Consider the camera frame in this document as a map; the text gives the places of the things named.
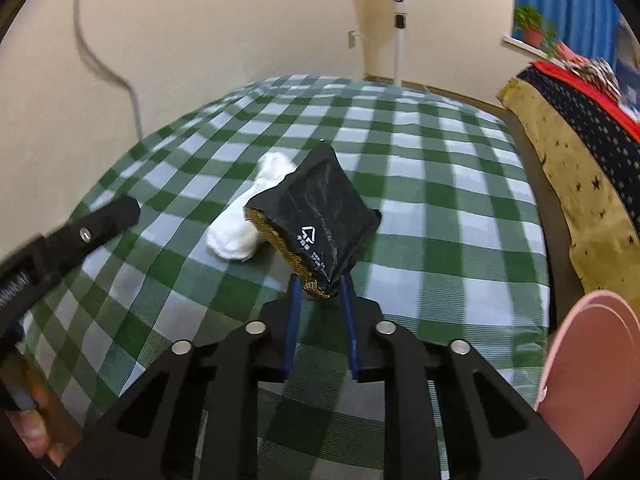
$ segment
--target black pouch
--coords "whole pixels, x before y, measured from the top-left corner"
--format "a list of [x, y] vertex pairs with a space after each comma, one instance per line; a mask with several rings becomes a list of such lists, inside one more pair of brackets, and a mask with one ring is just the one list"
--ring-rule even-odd
[[280, 184], [249, 199], [244, 216], [322, 300], [337, 293], [338, 279], [362, 256], [381, 219], [324, 142]]

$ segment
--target white sock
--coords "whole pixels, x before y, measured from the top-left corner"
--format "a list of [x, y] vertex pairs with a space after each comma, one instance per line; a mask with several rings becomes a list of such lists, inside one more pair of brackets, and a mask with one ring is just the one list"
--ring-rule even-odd
[[280, 152], [267, 152], [258, 160], [260, 171], [251, 189], [236, 198], [207, 228], [207, 247], [225, 260], [247, 260], [264, 239], [254, 225], [244, 219], [248, 200], [282, 182], [296, 165]]

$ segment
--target silver rivet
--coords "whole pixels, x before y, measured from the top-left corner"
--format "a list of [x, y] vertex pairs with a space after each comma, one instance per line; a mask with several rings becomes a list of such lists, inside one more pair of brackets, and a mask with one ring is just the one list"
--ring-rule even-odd
[[267, 326], [261, 321], [247, 323], [244, 329], [251, 335], [258, 335], [267, 330]]
[[391, 323], [390, 321], [380, 321], [376, 325], [376, 330], [381, 334], [390, 335], [396, 331], [396, 326], [394, 323]]
[[191, 350], [191, 343], [189, 341], [184, 340], [184, 339], [182, 339], [180, 341], [176, 341], [171, 346], [171, 352], [173, 352], [176, 355], [185, 355], [185, 354], [189, 353], [189, 350]]
[[471, 345], [462, 339], [456, 339], [451, 343], [451, 349], [459, 355], [466, 355], [471, 350]]
[[85, 244], [89, 243], [91, 241], [91, 233], [89, 232], [89, 229], [82, 227], [80, 229], [80, 238], [82, 238], [82, 241]]

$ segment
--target table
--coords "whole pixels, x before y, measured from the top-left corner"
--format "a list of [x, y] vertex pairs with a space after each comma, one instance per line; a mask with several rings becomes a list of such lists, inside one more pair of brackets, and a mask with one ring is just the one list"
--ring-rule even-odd
[[[421, 338], [466, 338], [533, 402], [546, 350], [546, 255], [504, 123], [427, 92], [288, 76], [148, 136], [73, 213], [122, 194], [142, 208], [138, 225], [24, 321], [25, 354], [80, 424], [95, 422], [172, 341], [222, 339], [283, 293], [290, 268], [273, 248], [226, 262], [204, 233], [251, 186], [263, 153], [299, 164], [321, 140], [382, 212], [352, 272], [356, 292]], [[301, 324], [292, 377], [260, 388], [260, 478], [380, 478], [382, 385], [351, 381], [337, 310], [305, 300]]]

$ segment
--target gray cable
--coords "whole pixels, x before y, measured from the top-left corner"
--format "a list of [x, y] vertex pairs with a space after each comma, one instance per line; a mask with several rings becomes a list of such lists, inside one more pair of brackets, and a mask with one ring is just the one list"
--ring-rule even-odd
[[76, 35], [76, 43], [78, 44], [80, 57], [89, 66], [89, 68], [106, 80], [124, 88], [129, 93], [129, 97], [131, 98], [131, 107], [133, 108], [133, 120], [136, 126], [136, 135], [138, 136], [138, 140], [142, 140], [144, 135], [142, 132], [142, 120], [140, 118], [138, 95], [131, 83], [106, 66], [87, 44], [84, 38], [84, 33], [82, 32], [82, 24], [80, 21], [80, 0], [74, 0], [74, 33]]

